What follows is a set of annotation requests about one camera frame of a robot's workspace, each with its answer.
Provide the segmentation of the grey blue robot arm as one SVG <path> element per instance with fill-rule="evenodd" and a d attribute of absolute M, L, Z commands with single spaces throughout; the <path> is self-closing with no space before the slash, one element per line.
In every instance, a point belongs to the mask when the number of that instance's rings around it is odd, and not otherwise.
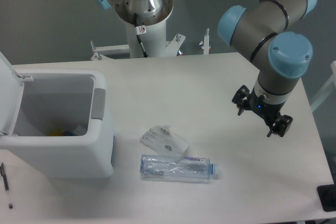
<path fill-rule="evenodd" d="M 114 8 L 125 23 L 132 58 L 168 57 L 166 20 L 172 0 L 96 0 Z M 292 117 L 282 115 L 298 80 L 313 55 L 310 41 L 287 28 L 312 11 L 317 0 L 259 0 L 253 10 L 236 5 L 220 18 L 217 33 L 253 64 L 259 75 L 252 90 L 240 87 L 232 102 L 239 113 L 252 111 L 269 127 L 269 134 L 284 136 Z"/>

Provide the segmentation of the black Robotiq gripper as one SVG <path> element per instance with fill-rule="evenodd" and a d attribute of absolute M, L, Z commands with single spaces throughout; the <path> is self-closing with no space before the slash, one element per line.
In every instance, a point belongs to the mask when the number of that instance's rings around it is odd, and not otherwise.
<path fill-rule="evenodd" d="M 250 106 L 250 110 L 261 117 L 269 126 L 267 137 L 272 134 L 284 137 L 293 122 L 291 116 L 280 114 L 285 103 L 285 96 L 271 94 L 262 87 L 254 87 L 249 93 L 249 89 L 242 85 L 234 94 L 232 103 L 238 108 L 238 115 L 241 115 L 245 110 L 249 111 Z"/>

